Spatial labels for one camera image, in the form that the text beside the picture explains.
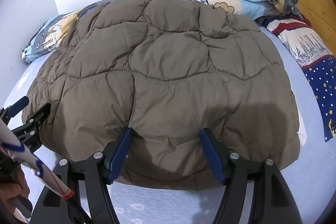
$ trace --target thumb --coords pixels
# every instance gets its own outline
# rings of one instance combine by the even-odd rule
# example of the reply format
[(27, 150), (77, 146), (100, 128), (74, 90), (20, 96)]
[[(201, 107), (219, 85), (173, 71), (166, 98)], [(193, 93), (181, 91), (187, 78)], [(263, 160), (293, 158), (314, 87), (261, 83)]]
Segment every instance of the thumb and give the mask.
[(8, 200), (21, 194), (21, 187), (15, 183), (2, 183), (0, 184), (0, 198)]

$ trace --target mattress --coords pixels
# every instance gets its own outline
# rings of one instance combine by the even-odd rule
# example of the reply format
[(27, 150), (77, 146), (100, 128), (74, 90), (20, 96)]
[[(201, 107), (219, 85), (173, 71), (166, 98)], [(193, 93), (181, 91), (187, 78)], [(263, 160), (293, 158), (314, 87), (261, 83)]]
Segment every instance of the mattress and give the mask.
[[(274, 43), (283, 60), (299, 110), (301, 143), (300, 156), (282, 170), (294, 196), (304, 224), (315, 223), (336, 190), (335, 140), (325, 143), (320, 109), (314, 93), (301, 68), (281, 41), (260, 27)], [(26, 95), (40, 67), (50, 55), (37, 58), (25, 71), (10, 93), (5, 107)], [(11, 120), (10, 129), (22, 125), (21, 113)], [(35, 154), (51, 169), (60, 160), (56, 154), (42, 146)], [(31, 189), (29, 199), (35, 206), (43, 189), (28, 168), (23, 167)], [(116, 214), (122, 224), (209, 224), (217, 212), (225, 187), (200, 192), (147, 189), (113, 183), (108, 187)], [(251, 207), (253, 184), (248, 184), (240, 223), (247, 223)], [(89, 212), (85, 184), (80, 183), (83, 208)]]

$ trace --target light blue bed sheet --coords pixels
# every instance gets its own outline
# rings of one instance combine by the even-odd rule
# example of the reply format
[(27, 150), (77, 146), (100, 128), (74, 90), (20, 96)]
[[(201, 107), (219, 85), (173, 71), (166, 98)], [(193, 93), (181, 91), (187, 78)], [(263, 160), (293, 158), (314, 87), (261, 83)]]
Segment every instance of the light blue bed sheet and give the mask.
[[(336, 146), (332, 139), (323, 139), (322, 118), (313, 91), (299, 65), (280, 40), (265, 28), (264, 32), (275, 44), (288, 73), (291, 88), (300, 113), (301, 151), (299, 159), (282, 174), (299, 208), (304, 224), (313, 224), (336, 190)], [(39, 68), (50, 54), (36, 59), (23, 74), (5, 102), (11, 105), (26, 95)], [(22, 125), (21, 113), (11, 120), (9, 128)], [(58, 161), (55, 153), (44, 146), (36, 155), (53, 169)], [(42, 183), (24, 168), (31, 188), (29, 199), (36, 204)], [(221, 189), (201, 192), (147, 189), (114, 183), (109, 187), (112, 202), (121, 224), (210, 224), (217, 212), (224, 192)], [(82, 206), (88, 211), (84, 183), (80, 184)], [(240, 223), (247, 223), (253, 184), (247, 187)]]

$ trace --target metal screw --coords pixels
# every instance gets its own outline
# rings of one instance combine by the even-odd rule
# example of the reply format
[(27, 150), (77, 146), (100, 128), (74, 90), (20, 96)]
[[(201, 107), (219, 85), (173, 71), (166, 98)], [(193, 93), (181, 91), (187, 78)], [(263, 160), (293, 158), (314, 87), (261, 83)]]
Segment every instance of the metal screw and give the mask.
[(231, 153), (230, 154), (230, 158), (233, 159), (233, 160), (238, 160), (239, 159), (239, 154), (237, 154), (237, 153)]
[(68, 163), (68, 160), (67, 160), (67, 159), (61, 159), (61, 160), (59, 161), (59, 164), (60, 164), (61, 166), (66, 165), (67, 163)]
[(95, 159), (100, 159), (102, 156), (103, 156), (103, 153), (102, 153), (102, 152), (95, 152), (95, 153), (93, 154), (93, 157), (94, 157)]
[(273, 165), (273, 164), (274, 164), (274, 161), (271, 160), (271, 159), (267, 159), (267, 160), (266, 160), (266, 164), (267, 164), (267, 165)]

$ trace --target wooden headboard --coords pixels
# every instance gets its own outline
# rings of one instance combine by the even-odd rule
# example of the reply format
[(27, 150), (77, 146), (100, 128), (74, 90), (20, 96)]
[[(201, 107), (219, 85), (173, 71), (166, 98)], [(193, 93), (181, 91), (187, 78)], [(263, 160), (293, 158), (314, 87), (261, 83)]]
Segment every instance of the wooden headboard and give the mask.
[(336, 55), (336, 5), (332, 0), (299, 0), (300, 13)]

